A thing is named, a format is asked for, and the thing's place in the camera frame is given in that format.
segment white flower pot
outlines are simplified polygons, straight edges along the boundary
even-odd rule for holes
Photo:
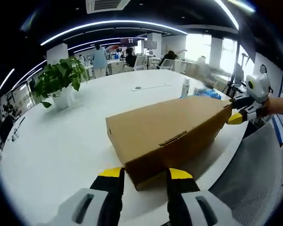
[[[51,97],[56,108],[59,110],[69,107],[75,100],[73,89],[70,85],[67,88],[63,88],[62,91],[58,90],[54,92]]]

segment white chair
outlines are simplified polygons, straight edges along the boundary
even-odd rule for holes
[[[144,61],[146,57],[145,56],[137,56],[134,64],[134,70],[135,71],[140,71],[144,70]]]
[[[161,66],[156,65],[159,69],[167,69],[171,70],[172,66],[174,64],[174,60],[164,59]]]

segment potted plant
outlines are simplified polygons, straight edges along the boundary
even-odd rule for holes
[[[56,65],[46,65],[35,85],[37,97],[52,97],[58,109],[64,109],[73,101],[71,86],[79,91],[83,78],[87,81],[85,69],[75,58],[61,59]],[[41,101],[48,108],[51,103]]]

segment round white table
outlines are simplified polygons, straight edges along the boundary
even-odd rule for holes
[[[48,222],[63,201],[89,188],[100,172],[121,166],[105,118],[179,98],[184,77],[168,70],[114,74],[82,83],[70,108],[59,112],[39,104],[25,113],[14,125],[25,117],[20,138],[6,141],[0,163],[3,185],[18,213],[32,225]],[[191,79],[190,95],[195,87],[203,85]],[[246,127],[247,123],[224,125],[211,147],[182,167],[201,189],[209,189],[220,177]],[[137,192],[126,175],[122,199],[120,226],[159,226],[169,220],[164,183]]]

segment plastic bottle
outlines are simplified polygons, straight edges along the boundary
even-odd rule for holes
[[[183,89],[181,91],[181,97],[187,97],[188,96],[189,88],[190,88],[190,80],[187,79],[187,78],[184,78]]]

